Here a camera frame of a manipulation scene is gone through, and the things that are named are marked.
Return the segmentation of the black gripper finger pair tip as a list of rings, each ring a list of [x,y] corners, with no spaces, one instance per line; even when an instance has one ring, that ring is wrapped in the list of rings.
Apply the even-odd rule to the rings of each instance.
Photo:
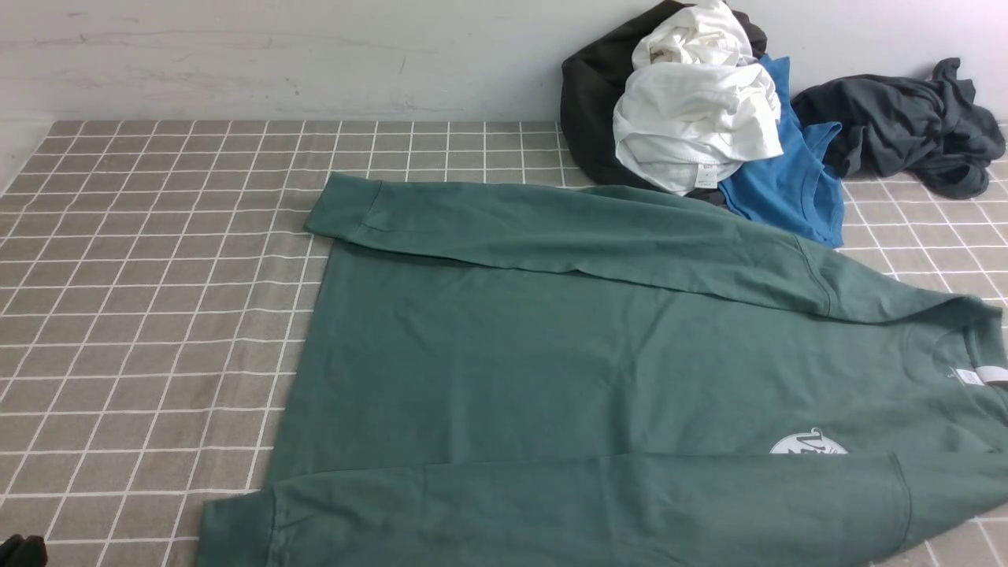
[[[1,567],[46,567],[46,541],[39,535],[12,535],[0,546]]]

